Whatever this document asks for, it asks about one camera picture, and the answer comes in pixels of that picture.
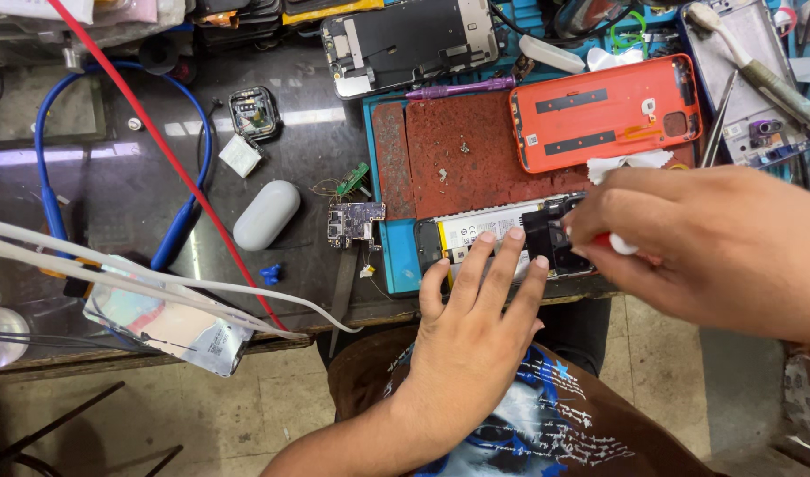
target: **screwdriver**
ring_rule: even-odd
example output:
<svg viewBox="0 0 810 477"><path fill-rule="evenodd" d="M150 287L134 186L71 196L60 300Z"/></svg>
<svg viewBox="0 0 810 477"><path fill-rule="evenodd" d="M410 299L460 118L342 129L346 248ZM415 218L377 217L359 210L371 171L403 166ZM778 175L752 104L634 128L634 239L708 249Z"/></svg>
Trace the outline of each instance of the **screwdriver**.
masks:
<svg viewBox="0 0 810 477"><path fill-rule="evenodd" d="M409 101L418 101L425 99L438 99L455 94L463 94L464 92L477 92L477 91L499 91L502 89L513 89L517 86L517 80L513 76L506 78L491 78L487 81L468 85L456 86L429 86L424 87L412 92L407 92L398 96L387 96L385 99L401 99L405 98Z"/></svg>

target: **phone display assembly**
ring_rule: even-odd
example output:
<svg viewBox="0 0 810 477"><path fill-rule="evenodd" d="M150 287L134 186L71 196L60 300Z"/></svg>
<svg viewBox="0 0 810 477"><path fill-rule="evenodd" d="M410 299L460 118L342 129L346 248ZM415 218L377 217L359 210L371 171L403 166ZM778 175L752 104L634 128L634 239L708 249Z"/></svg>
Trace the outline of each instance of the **phone display assembly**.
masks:
<svg viewBox="0 0 810 477"><path fill-rule="evenodd" d="M484 1L403 0L326 19L321 31L341 99L463 73L499 59Z"/></svg>
<svg viewBox="0 0 810 477"><path fill-rule="evenodd" d="M685 54L517 87L509 105L519 162L530 173L666 148L702 133Z"/></svg>
<svg viewBox="0 0 810 477"><path fill-rule="evenodd" d="M753 58L763 63L793 88L793 74L782 50L771 12L763 0L741 3L705 2L719 15L732 34ZM676 16L682 42L696 64L696 78L709 110L716 114L726 92L726 83L736 65L720 35L711 35L686 17ZM743 75L731 89L723 119L720 149L732 163L754 168L769 167L810 148L810 138L800 124L767 98Z"/></svg>
<svg viewBox="0 0 810 477"><path fill-rule="evenodd" d="M488 259L484 273L490 268L493 256L502 246L502 237L511 227L526 230L526 246L519 256L514 283L526 276L530 258L544 255L549 259L549 279L593 273L590 262L570 253L569 241L561 228L561 217L587 197L586 192L560 194L547 199L500 205L480 211L463 212L418 221L414 227L420 271L425 273L442 258L448 258L449 276L443 293L453 286L463 259L469 255L474 241L483 232L493 232L496 241L494 252Z"/></svg>
<svg viewBox="0 0 810 477"><path fill-rule="evenodd" d="M229 108L235 133L246 135L247 140L266 139L279 130L279 116L272 95L265 87L256 86L232 93Z"/></svg>

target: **printed graphic shirt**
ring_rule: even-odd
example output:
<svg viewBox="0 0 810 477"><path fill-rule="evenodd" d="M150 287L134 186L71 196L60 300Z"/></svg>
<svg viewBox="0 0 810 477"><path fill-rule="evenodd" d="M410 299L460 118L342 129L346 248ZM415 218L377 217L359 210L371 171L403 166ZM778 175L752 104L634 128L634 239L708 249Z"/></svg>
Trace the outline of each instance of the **printed graphic shirt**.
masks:
<svg viewBox="0 0 810 477"><path fill-rule="evenodd" d="M341 418L357 416L396 392L408 376L416 335L416 327L378 333L336 357L329 389ZM599 379L533 344L493 413L449 454L407 475L715 473Z"/></svg>

